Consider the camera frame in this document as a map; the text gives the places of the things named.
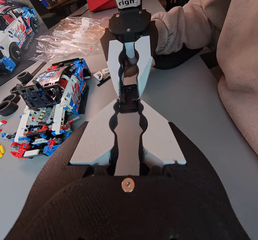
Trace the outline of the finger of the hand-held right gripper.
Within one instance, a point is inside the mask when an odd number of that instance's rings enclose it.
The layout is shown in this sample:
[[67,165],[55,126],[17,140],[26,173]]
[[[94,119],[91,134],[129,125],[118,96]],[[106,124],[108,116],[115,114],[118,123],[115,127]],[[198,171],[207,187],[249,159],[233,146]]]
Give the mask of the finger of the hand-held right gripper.
[[107,65],[108,65],[111,80],[118,98],[121,97],[121,88],[124,82],[124,74],[123,74],[124,59],[125,59],[124,44],[118,40],[109,41]]
[[134,48],[138,53],[138,74],[137,74],[137,91],[140,98],[146,87],[146,83],[149,77],[150,69],[153,63],[153,57],[151,55],[150,36],[142,36],[135,43]]

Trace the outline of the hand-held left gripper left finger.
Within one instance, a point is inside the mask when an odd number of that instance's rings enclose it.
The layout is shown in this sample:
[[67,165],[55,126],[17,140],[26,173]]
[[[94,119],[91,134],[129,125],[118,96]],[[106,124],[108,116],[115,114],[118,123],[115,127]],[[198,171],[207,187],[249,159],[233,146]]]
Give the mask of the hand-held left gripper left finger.
[[118,125],[119,99],[114,99],[92,116],[69,161],[70,167],[114,176],[118,160],[118,140],[115,128]]

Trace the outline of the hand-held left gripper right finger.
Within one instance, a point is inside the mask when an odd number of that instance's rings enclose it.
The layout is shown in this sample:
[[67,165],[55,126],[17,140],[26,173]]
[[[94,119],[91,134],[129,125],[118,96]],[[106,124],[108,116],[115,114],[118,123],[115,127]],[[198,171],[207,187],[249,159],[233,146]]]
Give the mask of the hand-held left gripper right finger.
[[171,129],[170,122],[146,102],[138,100],[140,175],[147,175],[154,166],[185,165],[186,159]]

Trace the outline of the black brick assembly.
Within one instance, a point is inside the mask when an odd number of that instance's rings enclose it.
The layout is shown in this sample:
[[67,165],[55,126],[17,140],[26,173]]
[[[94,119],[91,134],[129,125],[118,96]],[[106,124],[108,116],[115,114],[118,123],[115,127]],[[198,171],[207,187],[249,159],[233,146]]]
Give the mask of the black brick assembly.
[[120,94],[121,114],[138,112],[138,90],[136,84],[123,85]]

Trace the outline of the toy brick race car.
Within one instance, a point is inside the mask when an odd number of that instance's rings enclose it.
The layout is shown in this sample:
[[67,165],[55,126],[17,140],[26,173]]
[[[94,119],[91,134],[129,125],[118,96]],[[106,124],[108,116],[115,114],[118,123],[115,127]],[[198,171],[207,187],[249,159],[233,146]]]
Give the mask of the toy brick race car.
[[51,65],[31,84],[17,84],[26,104],[12,140],[11,155],[31,159],[51,156],[73,133],[71,124],[85,113],[91,71],[83,58]]

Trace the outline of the person's right forearm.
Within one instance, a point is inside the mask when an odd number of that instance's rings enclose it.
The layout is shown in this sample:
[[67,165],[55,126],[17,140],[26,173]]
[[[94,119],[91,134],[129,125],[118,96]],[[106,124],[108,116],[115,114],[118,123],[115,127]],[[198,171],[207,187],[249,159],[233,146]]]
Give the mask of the person's right forearm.
[[188,49],[208,47],[215,50],[222,18],[218,0],[190,0],[183,7],[169,12],[158,12],[151,17],[158,30],[157,55],[178,52],[185,45]]

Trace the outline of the grey desk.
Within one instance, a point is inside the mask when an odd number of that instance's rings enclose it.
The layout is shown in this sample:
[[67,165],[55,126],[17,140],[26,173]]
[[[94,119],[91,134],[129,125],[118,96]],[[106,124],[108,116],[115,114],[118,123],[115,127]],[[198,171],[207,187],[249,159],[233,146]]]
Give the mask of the grey desk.
[[[218,82],[202,59],[195,55],[171,70],[152,68],[142,99],[168,121],[173,122],[207,157],[227,191],[231,205],[251,239],[257,239],[257,154],[243,138],[221,103]],[[95,78],[89,80],[87,121],[117,97],[112,81],[101,87]],[[118,171],[136,175],[138,135],[141,128],[138,113],[118,116]],[[129,143],[125,127],[136,131]],[[1,239],[12,228],[24,206],[38,173],[48,160],[46,156],[17,159],[10,154],[11,142],[1,139],[5,154],[1,158]]]

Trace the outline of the person's right hand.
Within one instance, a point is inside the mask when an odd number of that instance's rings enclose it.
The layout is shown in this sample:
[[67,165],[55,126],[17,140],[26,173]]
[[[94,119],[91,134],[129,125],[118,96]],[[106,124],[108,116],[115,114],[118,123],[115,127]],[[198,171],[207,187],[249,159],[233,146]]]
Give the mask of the person's right hand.
[[138,67],[136,64],[130,64],[129,59],[127,56],[125,57],[125,65],[124,65],[124,78],[126,77],[133,77],[134,75],[138,74]]

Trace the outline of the dark brick beam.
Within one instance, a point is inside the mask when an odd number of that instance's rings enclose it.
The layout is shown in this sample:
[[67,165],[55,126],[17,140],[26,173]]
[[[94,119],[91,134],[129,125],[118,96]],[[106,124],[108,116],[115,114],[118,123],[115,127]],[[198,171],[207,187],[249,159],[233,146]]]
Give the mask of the dark brick beam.
[[97,86],[100,87],[101,85],[103,85],[104,83],[106,83],[108,80],[111,79],[111,76],[106,77],[105,79],[102,79]]

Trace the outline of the pile of clear plastic bags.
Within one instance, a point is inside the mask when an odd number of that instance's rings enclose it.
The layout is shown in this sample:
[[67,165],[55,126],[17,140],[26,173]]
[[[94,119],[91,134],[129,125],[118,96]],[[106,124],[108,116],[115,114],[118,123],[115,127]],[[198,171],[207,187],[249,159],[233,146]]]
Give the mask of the pile of clear plastic bags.
[[100,39],[108,28],[109,17],[93,19],[66,17],[52,32],[36,38],[36,53],[29,60],[48,62],[70,54],[89,55],[101,50]]

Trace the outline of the printed toy car box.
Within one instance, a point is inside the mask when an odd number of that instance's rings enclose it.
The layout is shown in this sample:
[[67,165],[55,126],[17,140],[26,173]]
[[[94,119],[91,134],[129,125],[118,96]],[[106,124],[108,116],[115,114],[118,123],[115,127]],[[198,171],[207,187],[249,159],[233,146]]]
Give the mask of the printed toy car box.
[[39,0],[0,0],[0,85],[34,63],[37,38],[48,32]]

